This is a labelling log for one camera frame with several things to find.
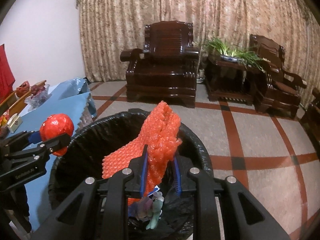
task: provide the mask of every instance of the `small box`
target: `small box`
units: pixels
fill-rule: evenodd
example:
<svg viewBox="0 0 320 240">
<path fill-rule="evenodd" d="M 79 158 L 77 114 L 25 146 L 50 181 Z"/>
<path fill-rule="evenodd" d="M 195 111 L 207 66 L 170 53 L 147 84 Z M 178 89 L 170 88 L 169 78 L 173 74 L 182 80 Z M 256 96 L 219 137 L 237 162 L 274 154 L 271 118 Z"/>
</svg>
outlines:
<svg viewBox="0 0 320 240">
<path fill-rule="evenodd" d="M 18 114 L 14 114 L 7 122 L 8 129 L 11 133 L 14 133 L 21 124 L 22 119 Z"/>
</svg>

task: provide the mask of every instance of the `dark wooden chair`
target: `dark wooden chair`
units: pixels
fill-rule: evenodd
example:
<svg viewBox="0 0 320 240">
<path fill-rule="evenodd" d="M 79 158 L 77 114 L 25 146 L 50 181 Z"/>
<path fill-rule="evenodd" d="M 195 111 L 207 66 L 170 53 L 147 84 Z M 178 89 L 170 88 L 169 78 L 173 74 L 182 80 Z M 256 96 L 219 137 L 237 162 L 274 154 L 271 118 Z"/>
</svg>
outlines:
<svg viewBox="0 0 320 240">
<path fill-rule="evenodd" d="M 180 98 L 194 108 L 199 49 L 192 42 L 192 23 L 146 25 L 144 49 L 125 50 L 120 55 L 122 62 L 129 61 L 127 100 L 137 101 L 140 96 Z"/>
<path fill-rule="evenodd" d="M 320 91 L 318 88 L 314 88 L 312 94 L 316 99 L 310 103 L 300 121 L 309 125 L 312 134 L 320 143 Z"/>
<path fill-rule="evenodd" d="M 284 48 L 275 41 L 251 34 L 250 47 L 259 57 L 268 60 L 260 62 L 265 73 L 256 75 L 257 91 L 253 101 L 256 111 L 265 113 L 272 107 L 289 111 L 291 118 L 295 118 L 301 101 L 299 87 L 306 88 L 307 82 L 284 70 Z"/>
</svg>

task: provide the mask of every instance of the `orange foam net sleeve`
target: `orange foam net sleeve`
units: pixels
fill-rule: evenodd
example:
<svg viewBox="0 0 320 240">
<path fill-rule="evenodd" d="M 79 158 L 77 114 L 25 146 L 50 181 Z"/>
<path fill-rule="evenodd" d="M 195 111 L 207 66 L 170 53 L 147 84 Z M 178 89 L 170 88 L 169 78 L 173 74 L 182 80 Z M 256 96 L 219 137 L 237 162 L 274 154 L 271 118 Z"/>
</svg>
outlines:
<svg viewBox="0 0 320 240">
<path fill-rule="evenodd" d="M 102 178 L 110 178 L 117 171 L 129 166 L 130 160 L 140 157 L 148 145 L 148 177 L 145 196 L 158 185 L 165 173 L 168 161 L 172 161 L 177 147 L 180 117 L 161 101 L 144 121 L 137 138 L 115 152 L 105 156 L 102 162 Z"/>
</svg>

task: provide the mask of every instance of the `metal screw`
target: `metal screw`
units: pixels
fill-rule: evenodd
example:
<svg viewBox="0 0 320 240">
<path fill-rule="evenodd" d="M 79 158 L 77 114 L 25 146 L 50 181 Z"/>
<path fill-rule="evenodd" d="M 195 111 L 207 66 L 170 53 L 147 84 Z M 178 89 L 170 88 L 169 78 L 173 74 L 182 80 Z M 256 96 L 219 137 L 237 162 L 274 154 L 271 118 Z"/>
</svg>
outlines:
<svg viewBox="0 0 320 240">
<path fill-rule="evenodd" d="M 200 170 L 198 168 L 193 167 L 193 168 L 190 169 L 190 172 L 192 174 L 198 174 L 200 172 Z"/>
<path fill-rule="evenodd" d="M 122 170 L 122 173 L 125 175 L 129 175 L 132 172 L 132 170 L 130 168 L 125 168 Z"/>
<path fill-rule="evenodd" d="M 92 184 L 94 183 L 95 179 L 93 177 L 88 177 L 85 179 L 86 184 Z"/>
<path fill-rule="evenodd" d="M 234 176 L 229 176 L 227 177 L 227 181 L 229 183 L 236 183 L 237 179 Z"/>
</svg>

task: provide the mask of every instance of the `beige patterned curtain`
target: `beige patterned curtain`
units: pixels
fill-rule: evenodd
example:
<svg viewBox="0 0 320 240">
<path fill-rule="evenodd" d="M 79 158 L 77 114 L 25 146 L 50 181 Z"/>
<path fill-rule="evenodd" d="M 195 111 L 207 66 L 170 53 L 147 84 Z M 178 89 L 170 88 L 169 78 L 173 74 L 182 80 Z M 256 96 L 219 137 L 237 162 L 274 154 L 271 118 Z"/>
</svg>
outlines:
<svg viewBox="0 0 320 240">
<path fill-rule="evenodd" d="M 144 25 L 193 22 L 195 41 L 213 33 L 247 46 L 250 33 L 286 49 L 285 67 L 308 82 L 306 106 L 320 85 L 320 26 L 303 0 L 78 0 L 85 72 L 90 81 L 125 79 L 123 49 L 141 48 Z"/>
</svg>

